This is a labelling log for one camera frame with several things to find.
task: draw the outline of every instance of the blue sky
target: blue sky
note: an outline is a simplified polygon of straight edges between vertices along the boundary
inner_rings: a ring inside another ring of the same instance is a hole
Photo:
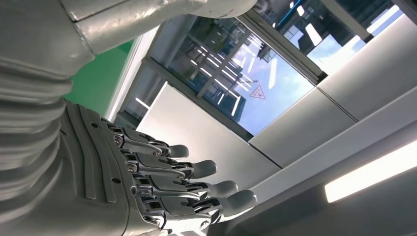
[[[401,14],[401,11],[397,11],[386,19],[384,23],[372,31],[373,35],[379,34]],[[254,82],[248,83],[249,85],[241,83],[243,86],[237,86],[235,91],[246,99],[239,124],[251,134],[256,135],[313,89],[314,86],[279,55],[274,57],[276,59],[275,83],[273,86],[270,86],[273,59],[268,63],[256,58],[255,55],[259,51],[261,41],[254,35],[250,39],[252,43],[249,46],[243,45],[235,55],[234,61],[241,65],[243,68],[242,73]],[[351,42],[341,47],[329,35],[310,52],[308,57],[316,62],[322,70],[332,74],[364,45],[365,43],[362,40],[355,37]],[[255,59],[251,67],[250,64],[253,58]],[[264,92],[265,99],[250,97],[250,94],[259,85]]]

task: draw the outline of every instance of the glass pane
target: glass pane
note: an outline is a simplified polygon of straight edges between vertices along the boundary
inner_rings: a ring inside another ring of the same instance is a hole
[[[259,0],[254,10],[327,74],[365,45],[320,0]]]
[[[135,84],[123,111],[118,113],[119,120],[130,124],[139,123],[155,100],[165,81],[155,71],[142,66],[135,78]]]
[[[204,98],[252,135],[313,88],[282,57],[251,34],[210,85]]]
[[[152,57],[198,93],[247,29],[236,19],[183,16],[172,21],[175,24],[167,23]],[[180,22],[188,27],[179,26]],[[175,43],[169,34],[178,35]]]
[[[252,135],[313,88],[237,19],[185,15],[166,25],[151,56],[196,92],[214,79],[203,99]]]
[[[403,13],[391,0],[336,0],[374,36],[382,32]]]

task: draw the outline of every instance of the warning sign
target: warning sign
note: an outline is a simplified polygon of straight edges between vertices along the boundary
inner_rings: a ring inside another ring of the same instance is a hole
[[[250,94],[250,96],[260,98],[260,99],[265,99],[264,92],[262,91],[262,88],[260,85]]]

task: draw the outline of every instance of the green wall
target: green wall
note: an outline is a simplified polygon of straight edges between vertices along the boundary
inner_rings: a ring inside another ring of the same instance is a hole
[[[64,97],[104,116],[132,43],[133,41],[125,43],[97,55],[94,61],[85,65],[72,77],[74,87],[71,93]]]

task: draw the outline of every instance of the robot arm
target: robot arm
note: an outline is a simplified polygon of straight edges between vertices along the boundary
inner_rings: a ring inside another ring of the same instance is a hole
[[[179,162],[187,154],[182,146],[153,139],[123,148],[124,134],[61,97],[71,90],[69,77],[95,54],[176,15],[202,15],[204,7],[213,12],[207,1],[2,1],[0,232],[153,236],[206,228],[256,204],[253,193],[235,193],[233,184],[186,180],[212,174],[213,167]],[[217,13],[238,14],[226,7]],[[148,151],[165,158],[165,165],[138,157]]]

